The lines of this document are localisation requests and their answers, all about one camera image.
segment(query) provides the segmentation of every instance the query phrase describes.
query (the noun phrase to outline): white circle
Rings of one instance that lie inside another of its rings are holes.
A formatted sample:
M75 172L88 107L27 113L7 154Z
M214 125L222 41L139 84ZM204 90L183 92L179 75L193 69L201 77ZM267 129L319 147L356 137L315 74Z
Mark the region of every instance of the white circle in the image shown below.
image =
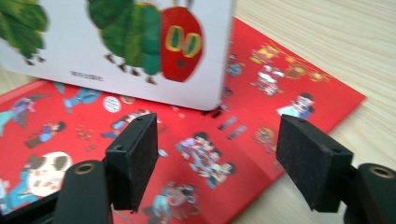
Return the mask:
M117 113L121 110L121 103L114 96L107 96L103 100L103 105L104 105L105 109L110 113Z

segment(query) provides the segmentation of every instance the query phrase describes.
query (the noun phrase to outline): red book cover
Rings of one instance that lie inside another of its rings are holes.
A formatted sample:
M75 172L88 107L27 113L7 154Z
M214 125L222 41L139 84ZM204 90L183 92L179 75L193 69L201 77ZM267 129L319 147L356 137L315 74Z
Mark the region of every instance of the red book cover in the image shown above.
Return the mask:
M157 113L161 157L138 213L114 211L115 223L228 223L283 174L281 114L328 133L365 98L238 19L226 73L213 111L47 80L1 96L1 210L59 190L68 167L101 160L129 122Z

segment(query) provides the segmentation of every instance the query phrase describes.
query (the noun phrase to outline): group of cartoon children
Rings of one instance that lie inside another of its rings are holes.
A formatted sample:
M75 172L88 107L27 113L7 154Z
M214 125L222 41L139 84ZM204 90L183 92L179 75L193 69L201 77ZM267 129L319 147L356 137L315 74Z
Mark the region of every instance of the group of cartoon children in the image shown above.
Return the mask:
M207 133L195 133L191 138L177 143L176 148L184 160L192 159L190 168L199 176L207 178L206 183L212 189L223 183L227 175L235 173L236 167L232 162L218 164L221 152L208 141Z

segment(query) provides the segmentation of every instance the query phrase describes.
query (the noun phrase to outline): light wood surface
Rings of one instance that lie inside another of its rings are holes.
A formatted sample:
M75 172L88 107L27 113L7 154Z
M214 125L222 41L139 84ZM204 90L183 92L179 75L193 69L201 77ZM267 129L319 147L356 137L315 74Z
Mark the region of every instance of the light wood surface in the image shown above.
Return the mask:
M396 170L395 0L239 0L235 16L365 94L331 136L355 153L354 166ZM0 67L0 93L32 80ZM311 212L284 175L234 223L334 224L343 223L344 212L344 205L337 214Z

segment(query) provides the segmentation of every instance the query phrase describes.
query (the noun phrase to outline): board book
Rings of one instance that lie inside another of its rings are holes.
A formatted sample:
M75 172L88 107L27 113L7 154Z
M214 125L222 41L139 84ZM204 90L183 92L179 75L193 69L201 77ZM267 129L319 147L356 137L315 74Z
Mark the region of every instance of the board book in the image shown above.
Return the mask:
M213 109L233 7L234 0L2 1L0 63L33 77Z
M157 113L161 157L139 212L114 211L115 223L229 223L284 173L275 154L281 114L328 133L365 99L238 19L230 45L213 110L48 80L1 96L2 211L60 189L71 164L101 160L126 124Z

